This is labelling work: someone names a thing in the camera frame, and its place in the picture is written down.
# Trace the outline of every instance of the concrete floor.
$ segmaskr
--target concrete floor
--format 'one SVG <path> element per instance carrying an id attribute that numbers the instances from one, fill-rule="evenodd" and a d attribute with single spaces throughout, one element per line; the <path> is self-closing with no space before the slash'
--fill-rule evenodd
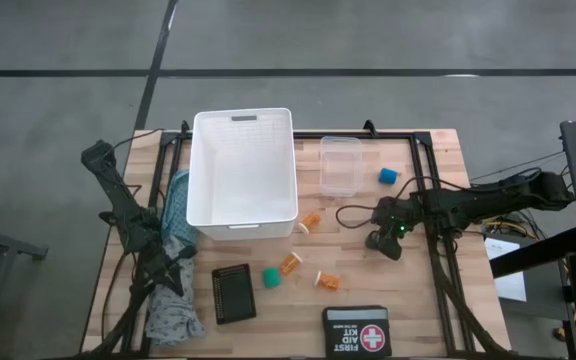
<path id="1" fill-rule="evenodd" d="M 0 70 L 148 69 L 167 4 L 0 1 Z M 576 68 L 576 1 L 181 0 L 162 67 Z M 0 358 L 77 351 L 108 231 L 97 213 L 109 207 L 79 154 L 130 136 L 145 84 L 0 78 L 0 232 L 50 246 L 45 262 L 17 265 Z M 457 128 L 476 176 L 561 150 L 576 77 L 159 79 L 145 128 L 271 106 L 290 108 L 295 128 Z M 126 149 L 117 155 L 123 164 Z M 576 225 L 572 207 L 535 217 L 549 234 Z M 548 333 L 556 323 L 506 315 L 515 350 L 565 354 Z"/>

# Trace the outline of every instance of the white paper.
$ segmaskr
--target white paper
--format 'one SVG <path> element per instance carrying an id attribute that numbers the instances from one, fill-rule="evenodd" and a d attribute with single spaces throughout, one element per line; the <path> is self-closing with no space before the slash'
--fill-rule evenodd
<path id="1" fill-rule="evenodd" d="M 497 239 L 486 239 L 486 252 L 488 259 L 507 254 L 519 249 L 519 244 Z M 524 273 L 518 272 L 495 279 L 497 296 L 518 301 L 526 301 L 526 285 L 524 284 Z"/>

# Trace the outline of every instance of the gray cloth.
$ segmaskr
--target gray cloth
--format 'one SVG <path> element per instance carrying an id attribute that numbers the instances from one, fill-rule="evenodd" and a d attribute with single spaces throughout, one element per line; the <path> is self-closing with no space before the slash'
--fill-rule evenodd
<path id="1" fill-rule="evenodd" d="M 196 246 L 199 234 L 186 221 L 188 171 L 180 170 L 170 182 L 161 233 L 166 254 L 174 259 L 186 246 Z M 206 329 L 195 312 L 192 286 L 195 265 L 192 259 L 179 259 L 179 273 L 184 296 L 179 297 L 165 286 L 157 285 L 150 298 L 150 316 L 146 336 L 156 346 L 177 346 L 191 337 L 204 336 Z"/>
<path id="2" fill-rule="evenodd" d="M 176 237 L 164 239 L 166 254 L 174 258 L 185 246 Z M 191 337 L 206 334 L 206 329 L 195 312 L 195 291 L 192 286 L 195 265 L 192 259 L 179 259 L 179 271 L 184 296 L 179 297 L 169 288 L 157 285 L 151 296 L 150 316 L 146 336 L 155 346 L 177 346 Z"/>

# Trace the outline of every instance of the prescription bottle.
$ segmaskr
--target prescription bottle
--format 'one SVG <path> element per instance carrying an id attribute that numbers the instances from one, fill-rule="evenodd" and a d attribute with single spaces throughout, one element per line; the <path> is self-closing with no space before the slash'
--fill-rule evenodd
<path id="1" fill-rule="evenodd" d="M 339 278 L 332 275 L 324 274 L 321 271 L 319 271 L 317 273 L 317 278 L 315 279 L 315 286 L 336 291 L 337 289 L 339 289 Z"/>
<path id="2" fill-rule="evenodd" d="M 317 227 L 317 225 L 319 225 L 319 222 L 321 221 L 321 216 L 319 216 L 319 214 L 317 213 L 312 213 L 308 216 L 306 216 L 303 220 L 301 220 L 301 222 L 299 224 L 297 224 L 297 227 L 299 228 L 299 230 L 301 230 L 304 234 L 310 234 L 310 232 Z"/>
<path id="3" fill-rule="evenodd" d="M 286 276 L 295 270 L 299 264 L 301 264 L 301 258 L 299 255 L 292 252 L 290 255 L 286 256 L 284 261 L 281 262 L 281 265 L 279 265 L 279 271 L 281 271 L 282 275 Z"/>

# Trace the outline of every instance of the blue block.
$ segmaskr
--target blue block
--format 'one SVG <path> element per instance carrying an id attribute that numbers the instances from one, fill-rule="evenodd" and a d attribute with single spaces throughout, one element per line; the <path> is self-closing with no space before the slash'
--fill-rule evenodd
<path id="1" fill-rule="evenodd" d="M 382 184 L 392 185 L 397 181 L 397 172 L 395 170 L 390 170 L 383 168 L 379 172 L 379 182 Z"/>

